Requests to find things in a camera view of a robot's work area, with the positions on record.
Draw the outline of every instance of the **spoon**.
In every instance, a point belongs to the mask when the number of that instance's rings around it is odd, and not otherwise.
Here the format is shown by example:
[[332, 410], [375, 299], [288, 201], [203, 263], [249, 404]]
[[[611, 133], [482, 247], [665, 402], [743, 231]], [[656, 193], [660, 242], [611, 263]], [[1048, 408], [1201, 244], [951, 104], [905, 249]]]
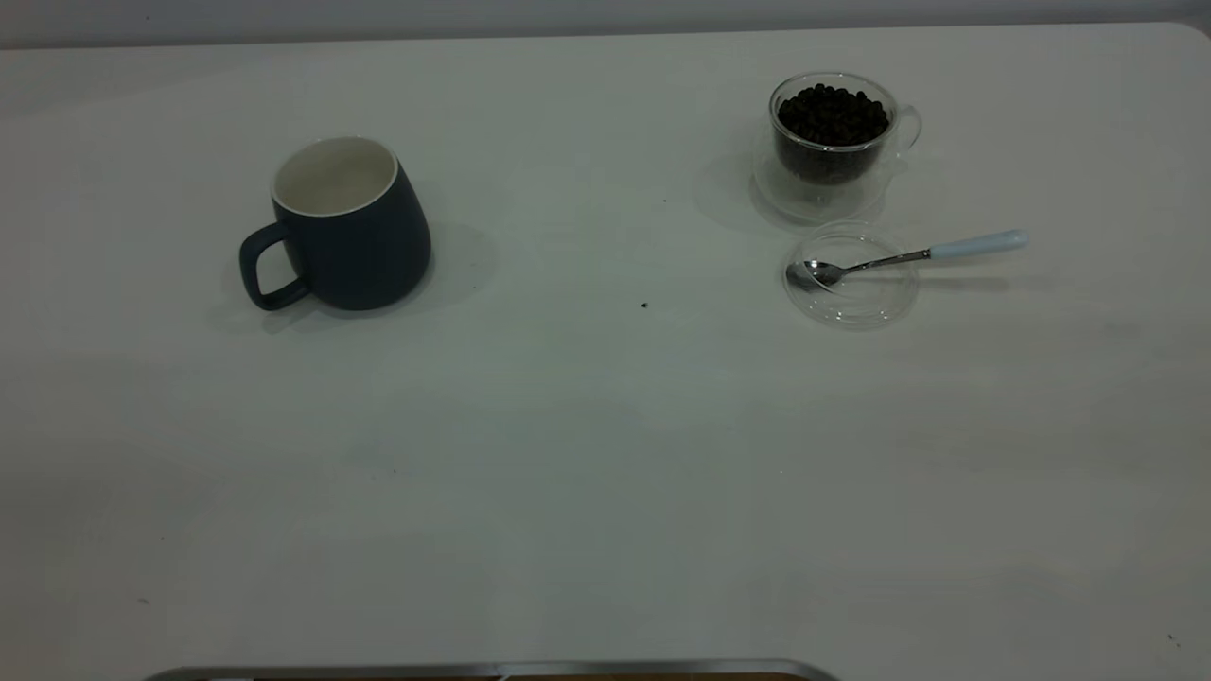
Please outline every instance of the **spoon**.
[[845, 275], [861, 271], [863, 269], [911, 263], [913, 261], [937, 261], [942, 258], [963, 258], [966, 256], [999, 253], [1001, 251], [1021, 248], [1022, 246], [1026, 246], [1029, 240], [1031, 238], [1027, 236], [1027, 234], [1021, 229], [1010, 229], [1009, 231], [999, 231], [986, 236], [976, 236], [974, 239], [964, 239], [962, 241], [951, 241], [949, 244], [939, 244], [937, 246], [931, 246], [924, 251], [901, 253], [899, 256], [891, 256], [890, 258], [880, 258], [878, 261], [861, 263], [851, 268], [840, 268], [820, 261], [805, 261], [786, 265], [786, 277], [799, 288], [810, 290], [821, 285], [832, 286], [844, 279]]

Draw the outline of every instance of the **table surface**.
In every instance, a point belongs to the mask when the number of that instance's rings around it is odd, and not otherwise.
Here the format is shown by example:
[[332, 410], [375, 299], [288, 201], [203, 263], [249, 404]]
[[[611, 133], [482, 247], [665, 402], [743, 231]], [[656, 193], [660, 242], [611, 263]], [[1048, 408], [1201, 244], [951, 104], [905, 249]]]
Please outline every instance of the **table surface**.
[[[1209, 67], [1173, 24], [0, 53], [6, 675], [1204, 677]], [[886, 229], [1029, 248], [804, 317], [748, 148], [822, 68], [923, 115]], [[344, 133], [435, 265], [262, 313], [236, 248]]]

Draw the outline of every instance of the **glass cup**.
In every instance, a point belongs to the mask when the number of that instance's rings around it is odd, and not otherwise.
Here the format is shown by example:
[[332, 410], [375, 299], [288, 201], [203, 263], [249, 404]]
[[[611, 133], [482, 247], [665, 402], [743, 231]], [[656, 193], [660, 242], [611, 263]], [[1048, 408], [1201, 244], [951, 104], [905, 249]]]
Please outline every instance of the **glass cup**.
[[[888, 128], [874, 139], [849, 147], [828, 147], [794, 135], [779, 120], [777, 111], [784, 102], [816, 85], [844, 87], [853, 93], [865, 92], [871, 101], [883, 104]], [[862, 76], [834, 71], [799, 74], [779, 85], [769, 98], [769, 121], [774, 149], [782, 167], [803, 183], [815, 187], [837, 187], [861, 178], [877, 168], [884, 156], [895, 156], [884, 154], [889, 147], [897, 151], [912, 147], [922, 128], [917, 109], [901, 107], [883, 86]]]

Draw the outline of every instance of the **glass cup handle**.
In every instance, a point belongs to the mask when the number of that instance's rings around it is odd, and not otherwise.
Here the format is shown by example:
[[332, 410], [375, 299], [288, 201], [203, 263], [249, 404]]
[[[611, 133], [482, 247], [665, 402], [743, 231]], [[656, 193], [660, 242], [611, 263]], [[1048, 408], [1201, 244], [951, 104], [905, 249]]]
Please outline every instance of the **glass cup handle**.
[[900, 130], [900, 150], [907, 151], [908, 149], [912, 149], [912, 145], [916, 144], [917, 139], [920, 137], [920, 113], [917, 111], [917, 107], [905, 107], [903, 109], [900, 109], [900, 119], [902, 125], [908, 126], [907, 128], [901, 127]]

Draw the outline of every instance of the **white spoon handle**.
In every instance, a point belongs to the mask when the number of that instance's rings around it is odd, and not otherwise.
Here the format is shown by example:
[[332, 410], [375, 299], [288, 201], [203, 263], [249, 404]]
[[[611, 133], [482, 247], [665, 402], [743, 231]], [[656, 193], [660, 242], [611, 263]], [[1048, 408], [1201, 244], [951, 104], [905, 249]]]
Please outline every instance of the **white spoon handle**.
[[1021, 229], [1010, 229], [1009, 231], [1000, 231], [987, 236], [976, 236], [975, 239], [939, 244], [929, 250], [929, 257], [931, 259], [940, 261], [942, 258], [963, 258], [965, 256], [999, 253], [1001, 251], [1021, 248], [1022, 246], [1026, 246], [1029, 240], [1031, 238], [1027, 236], [1027, 234]]

